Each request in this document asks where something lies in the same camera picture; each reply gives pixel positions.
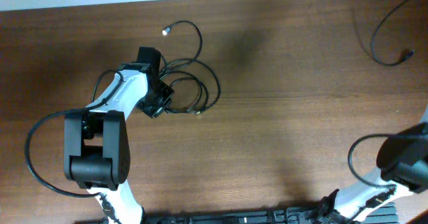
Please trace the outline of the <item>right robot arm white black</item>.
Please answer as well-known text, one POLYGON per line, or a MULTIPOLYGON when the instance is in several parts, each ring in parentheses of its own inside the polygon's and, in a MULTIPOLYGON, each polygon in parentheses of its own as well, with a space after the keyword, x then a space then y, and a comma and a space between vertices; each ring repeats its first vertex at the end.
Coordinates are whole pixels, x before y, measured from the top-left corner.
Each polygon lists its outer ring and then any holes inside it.
POLYGON ((427 190, 427 112, 420 122, 398 133, 368 134, 350 147, 347 164, 357 182, 336 189, 321 200, 316 220, 323 223, 362 223, 385 205, 427 190), (353 154, 362 142, 385 141, 379 149, 376 167, 365 176, 357 173, 353 154))

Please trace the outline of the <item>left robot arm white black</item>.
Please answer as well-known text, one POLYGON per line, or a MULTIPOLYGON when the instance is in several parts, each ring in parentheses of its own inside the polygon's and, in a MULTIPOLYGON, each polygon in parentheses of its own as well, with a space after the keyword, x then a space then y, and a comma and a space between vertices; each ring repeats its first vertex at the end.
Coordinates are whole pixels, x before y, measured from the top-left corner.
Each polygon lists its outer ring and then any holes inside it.
POLYGON ((108 223, 146 221, 127 181, 126 119, 134 108, 156 118, 171 104, 173 89, 159 77, 160 60, 157 49, 140 47, 136 61, 121 64, 112 83, 83 112, 65 116, 65 176, 95 195, 108 223))

